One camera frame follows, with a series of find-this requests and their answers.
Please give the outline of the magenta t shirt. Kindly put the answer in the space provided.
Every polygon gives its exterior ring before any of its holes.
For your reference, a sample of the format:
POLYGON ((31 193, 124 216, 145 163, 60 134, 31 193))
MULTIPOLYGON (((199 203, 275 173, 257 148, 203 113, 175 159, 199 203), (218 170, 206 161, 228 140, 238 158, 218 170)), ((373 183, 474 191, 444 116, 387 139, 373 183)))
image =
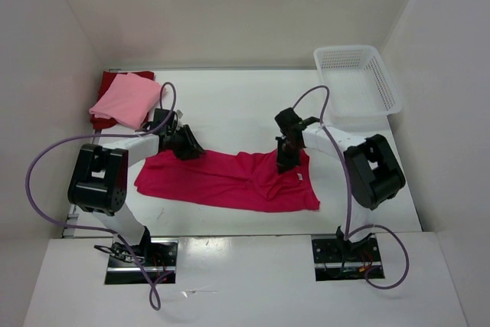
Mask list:
POLYGON ((147 158, 134 185, 138 193, 218 208, 264 213, 317 211, 309 156, 300 152, 299 166, 278 173, 276 153, 236 155, 207 151, 181 161, 171 152, 147 158))

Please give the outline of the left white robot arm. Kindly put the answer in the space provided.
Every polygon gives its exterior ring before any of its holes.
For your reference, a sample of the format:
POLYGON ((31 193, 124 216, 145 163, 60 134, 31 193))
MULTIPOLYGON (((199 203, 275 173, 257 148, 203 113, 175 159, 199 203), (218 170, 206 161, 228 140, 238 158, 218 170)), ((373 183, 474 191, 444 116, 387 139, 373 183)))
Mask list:
POLYGON ((123 262, 145 265, 161 252, 152 242, 149 229, 127 206, 126 195, 129 167, 164 151, 180 160, 197 159, 205 153, 190 127, 183 125, 106 146, 84 144, 77 156, 68 201, 96 217, 106 230, 123 237, 109 249, 112 257, 123 262))

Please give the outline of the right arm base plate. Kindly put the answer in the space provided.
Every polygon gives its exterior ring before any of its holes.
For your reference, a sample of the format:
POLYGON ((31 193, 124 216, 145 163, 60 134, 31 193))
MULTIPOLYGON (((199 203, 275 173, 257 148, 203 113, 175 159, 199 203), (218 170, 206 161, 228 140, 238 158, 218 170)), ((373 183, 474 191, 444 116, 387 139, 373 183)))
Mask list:
POLYGON ((311 237, 315 280, 340 281, 362 280, 369 272, 370 280, 384 279, 376 237, 372 234, 353 250, 347 250, 332 234, 311 237))

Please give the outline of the dark red t shirt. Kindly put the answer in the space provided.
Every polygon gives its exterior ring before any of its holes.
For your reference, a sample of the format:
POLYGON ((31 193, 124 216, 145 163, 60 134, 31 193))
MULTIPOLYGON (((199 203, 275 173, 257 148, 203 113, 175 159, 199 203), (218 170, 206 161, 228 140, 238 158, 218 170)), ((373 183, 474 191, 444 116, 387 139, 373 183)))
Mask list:
POLYGON ((114 119, 131 129, 138 129, 150 109, 157 103, 160 85, 137 74, 117 74, 108 90, 89 109, 96 118, 114 119))

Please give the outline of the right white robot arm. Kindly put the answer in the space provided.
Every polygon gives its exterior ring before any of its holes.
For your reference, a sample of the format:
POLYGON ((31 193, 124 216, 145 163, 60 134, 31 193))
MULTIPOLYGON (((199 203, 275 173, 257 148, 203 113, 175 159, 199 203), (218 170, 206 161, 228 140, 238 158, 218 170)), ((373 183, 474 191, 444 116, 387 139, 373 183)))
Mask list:
POLYGON ((371 235, 372 211, 405 186, 406 179, 386 138, 352 135, 328 128, 315 117, 275 117, 281 136, 276 138, 278 173, 300 164, 304 149, 314 149, 339 159, 347 180, 346 220, 336 230, 336 252, 343 260, 355 259, 371 235))

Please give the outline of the light pink t shirt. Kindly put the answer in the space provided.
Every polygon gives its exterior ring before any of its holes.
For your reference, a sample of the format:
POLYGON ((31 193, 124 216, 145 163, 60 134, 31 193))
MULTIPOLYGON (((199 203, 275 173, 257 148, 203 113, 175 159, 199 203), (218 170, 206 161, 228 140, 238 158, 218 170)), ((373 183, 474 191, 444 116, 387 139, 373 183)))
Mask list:
POLYGON ((97 102, 89 109, 94 130, 117 124, 138 129, 158 102, 161 86, 151 71, 103 72, 97 102))

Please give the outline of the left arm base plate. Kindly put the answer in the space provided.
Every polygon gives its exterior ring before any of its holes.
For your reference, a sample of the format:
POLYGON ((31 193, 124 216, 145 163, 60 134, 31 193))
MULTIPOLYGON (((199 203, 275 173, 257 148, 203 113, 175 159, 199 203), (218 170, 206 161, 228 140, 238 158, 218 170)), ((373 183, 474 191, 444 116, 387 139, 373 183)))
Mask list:
MULTIPOLYGON (((153 238, 152 245, 156 248, 153 254, 144 260, 139 260, 152 282, 164 284, 175 283, 176 263, 178 255, 177 238, 153 238)), ((111 247, 96 245, 95 249, 109 255, 106 268, 105 285, 136 285, 145 284, 146 279, 136 266, 127 250, 114 243, 111 247)))

